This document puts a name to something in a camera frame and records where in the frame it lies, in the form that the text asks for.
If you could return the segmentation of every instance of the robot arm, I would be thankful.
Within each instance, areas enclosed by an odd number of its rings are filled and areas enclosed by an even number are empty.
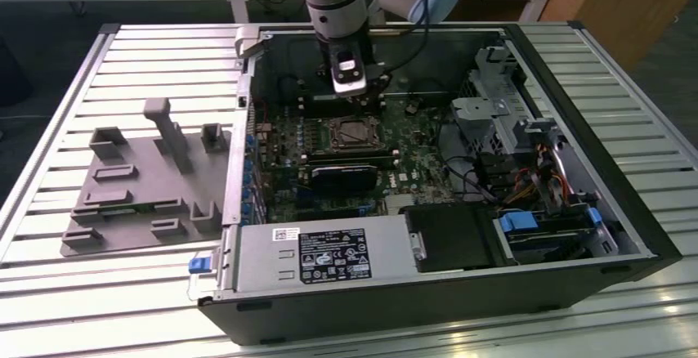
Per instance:
[[[427,0],[429,17],[438,23],[458,0]],[[366,0],[306,0],[326,66],[339,96],[367,93],[367,67],[375,64],[369,39],[369,10]],[[417,22],[425,13],[425,0],[379,0],[379,5],[407,20]]]

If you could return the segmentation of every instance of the gray plastic holder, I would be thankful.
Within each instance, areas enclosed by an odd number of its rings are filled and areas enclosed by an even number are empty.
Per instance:
[[[148,100],[144,115],[162,137],[95,129],[63,256],[220,239],[230,132],[212,123],[183,135],[168,113],[166,99]]]

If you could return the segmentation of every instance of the motherboard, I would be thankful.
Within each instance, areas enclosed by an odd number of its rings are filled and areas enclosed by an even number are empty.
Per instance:
[[[378,116],[306,118],[258,110],[267,222],[397,213],[397,206],[454,200],[435,139],[441,109],[386,97]]]

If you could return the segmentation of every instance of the cpu socket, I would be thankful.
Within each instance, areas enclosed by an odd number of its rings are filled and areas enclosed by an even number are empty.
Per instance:
[[[335,152],[379,149],[382,144],[378,125],[379,122],[374,117],[333,119],[330,121],[331,149]]]

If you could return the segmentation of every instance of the metal bracket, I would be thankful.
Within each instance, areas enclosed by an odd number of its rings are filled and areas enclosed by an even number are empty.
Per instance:
[[[262,41],[269,39],[259,33],[258,25],[243,25],[236,31],[236,53],[238,58],[250,58],[262,51]]]

